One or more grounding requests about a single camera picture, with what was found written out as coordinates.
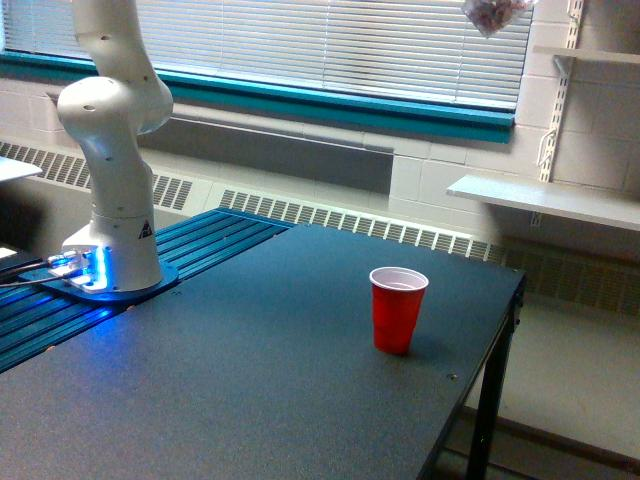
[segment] heater vent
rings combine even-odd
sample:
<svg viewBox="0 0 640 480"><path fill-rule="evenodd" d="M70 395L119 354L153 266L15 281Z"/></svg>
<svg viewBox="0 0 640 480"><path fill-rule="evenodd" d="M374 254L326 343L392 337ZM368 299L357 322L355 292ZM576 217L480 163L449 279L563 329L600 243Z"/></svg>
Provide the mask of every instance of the heater vent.
<svg viewBox="0 0 640 480"><path fill-rule="evenodd" d="M82 189L91 186L89 169L84 158L7 142L0 142L0 156L40 167L42 173L38 178L45 181ZM181 211L192 187L193 182L187 179L154 175L153 204Z"/></svg>
<svg viewBox="0 0 640 480"><path fill-rule="evenodd" d="M640 315L640 270L591 262L568 254L506 248L470 235L401 222L376 215L315 205L310 202L248 194L226 189L221 207L258 213L291 223L312 223L440 250L476 261L527 271L527 291L626 315Z"/></svg>

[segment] wall shelf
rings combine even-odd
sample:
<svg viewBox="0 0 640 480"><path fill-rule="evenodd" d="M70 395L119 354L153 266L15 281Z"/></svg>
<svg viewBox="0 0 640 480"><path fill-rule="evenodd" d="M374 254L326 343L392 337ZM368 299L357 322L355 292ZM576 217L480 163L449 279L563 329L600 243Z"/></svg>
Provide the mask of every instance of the wall shelf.
<svg viewBox="0 0 640 480"><path fill-rule="evenodd" d="M42 173L42 170L35 165L0 157L0 182L38 175L39 173Z"/></svg>
<svg viewBox="0 0 640 480"><path fill-rule="evenodd" d="M627 63L640 65L640 55L632 53L606 52L603 50L583 50L580 48L533 47L534 53L544 53L563 58L576 58L587 62Z"/></svg>
<svg viewBox="0 0 640 480"><path fill-rule="evenodd" d="M503 207L640 231L640 199L502 174L470 174L449 195Z"/></svg>

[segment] table leg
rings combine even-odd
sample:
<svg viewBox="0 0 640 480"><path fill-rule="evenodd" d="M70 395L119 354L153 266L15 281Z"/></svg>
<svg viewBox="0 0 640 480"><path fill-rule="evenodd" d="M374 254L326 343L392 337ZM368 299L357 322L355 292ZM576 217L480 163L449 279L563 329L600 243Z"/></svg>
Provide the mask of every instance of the table leg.
<svg viewBox="0 0 640 480"><path fill-rule="evenodd" d="M520 306L519 298L521 297L516 296L511 302L511 307L507 314L507 324L502 333L500 333L500 337L493 347L493 351L489 355L484 368L476 425L467 465L467 480L484 480L485 478L489 463L489 453L491 452L493 430L498 417L504 374L507 369L511 337L517 321L516 312Z"/></svg>

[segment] hanging object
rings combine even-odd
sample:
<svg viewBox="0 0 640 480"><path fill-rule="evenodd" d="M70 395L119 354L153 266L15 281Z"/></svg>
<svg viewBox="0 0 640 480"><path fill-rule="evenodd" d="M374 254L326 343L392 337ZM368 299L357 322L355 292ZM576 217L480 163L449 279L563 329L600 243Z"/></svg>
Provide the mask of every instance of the hanging object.
<svg viewBox="0 0 640 480"><path fill-rule="evenodd" d="M462 11L489 38L536 3L538 0L466 0Z"/></svg>

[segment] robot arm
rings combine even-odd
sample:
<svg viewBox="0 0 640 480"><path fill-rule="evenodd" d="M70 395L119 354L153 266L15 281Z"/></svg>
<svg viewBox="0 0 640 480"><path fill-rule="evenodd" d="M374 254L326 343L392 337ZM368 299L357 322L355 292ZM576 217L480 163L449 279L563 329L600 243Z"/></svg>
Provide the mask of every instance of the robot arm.
<svg viewBox="0 0 640 480"><path fill-rule="evenodd" d="M134 0L73 0L72 8L76 38L101 76L68 86L58 99L60 120L84 152L93 200L90 223L63 243L81 253L87 272L71 282L88 293L145 289L162 273L152 173L136 137L168 120L173 99L145 52Z"/></svg>

